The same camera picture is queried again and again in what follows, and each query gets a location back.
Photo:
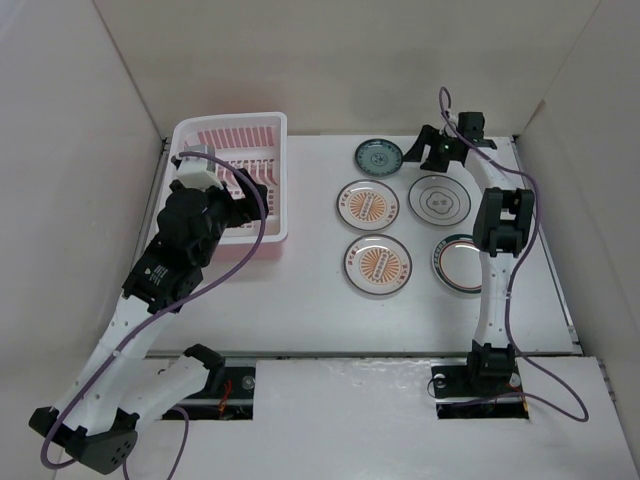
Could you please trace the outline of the blue floral plate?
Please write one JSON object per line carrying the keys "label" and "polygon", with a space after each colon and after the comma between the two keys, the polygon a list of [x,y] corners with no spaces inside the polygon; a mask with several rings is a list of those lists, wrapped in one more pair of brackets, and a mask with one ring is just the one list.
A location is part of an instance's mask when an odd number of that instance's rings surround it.
{"label": "blue floral plate", "polygon": [[386,139],[374,138],[362,142],[355,150],[356,166],[372,177],[387,177],[402,166],[402,150]]}

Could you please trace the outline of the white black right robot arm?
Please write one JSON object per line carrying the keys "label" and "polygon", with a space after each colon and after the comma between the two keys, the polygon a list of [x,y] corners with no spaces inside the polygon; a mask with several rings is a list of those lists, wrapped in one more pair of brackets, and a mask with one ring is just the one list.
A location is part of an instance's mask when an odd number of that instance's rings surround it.
{"label": "white black right robot arm", "polygon": [[482,285],[478,324],[466,361],[434,367],[433,385],[438,399],[492,398],[509,394],[508,383],[517,373],[511,296],[514,274],[535,235],[531,225],[536,194],[517,184],[523,172],[499,163],[497,147],[484,137],[482,113],[454,116],[445,107],[441,116],[445,126],[440,130],[423,126],[403,160],[421,162],[423,170],[441,173],[458,162],[471,174],[482,193],[472,231]]}

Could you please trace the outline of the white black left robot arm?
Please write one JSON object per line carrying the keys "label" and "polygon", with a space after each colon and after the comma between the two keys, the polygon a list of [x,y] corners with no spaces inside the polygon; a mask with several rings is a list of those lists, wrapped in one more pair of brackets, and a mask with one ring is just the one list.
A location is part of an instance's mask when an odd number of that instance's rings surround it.
{"label": "white black left robot arm", "polygon": [[223,233],[257,221],[265,232],[268,189],[244,168],[230,167],[242,197],[234,198],[212,172],[181,174],[157,215],[158,231],[129,272],[122,296],[98,345],[73,387],[54,405],[40,407],[29,420],[40,434],[41,462],[65,468],[48,457],[61,447],[70,464],[109,475],[125,466],[141,431],[180,402],[223,387],[225,359],[202,345],[187,348],[148,385],[133,384],[150,347],[188,302],[211,291],[203,270]]}

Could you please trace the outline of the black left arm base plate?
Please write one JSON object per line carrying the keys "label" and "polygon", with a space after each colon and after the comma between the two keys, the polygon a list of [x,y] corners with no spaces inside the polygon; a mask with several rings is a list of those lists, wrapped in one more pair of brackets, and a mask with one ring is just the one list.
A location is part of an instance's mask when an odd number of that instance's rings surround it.
{"label": "black left arm base plate", "polygon": [[227,366],[210,375],[205,387],[180,401],[191,421],[245,421],[253,419],[256,387],[254,366]]}

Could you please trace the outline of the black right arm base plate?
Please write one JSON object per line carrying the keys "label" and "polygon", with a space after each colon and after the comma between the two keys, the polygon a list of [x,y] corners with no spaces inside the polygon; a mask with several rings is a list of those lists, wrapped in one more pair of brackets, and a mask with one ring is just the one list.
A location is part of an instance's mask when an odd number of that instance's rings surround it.
{"label": "black right arm base plate", "polygon": [[431,367],[430,395],[436,401],[439,420],[528,420],[526,401],[519,396],[518,370],[507,376],[472,380],[464,364],[436,363]]}

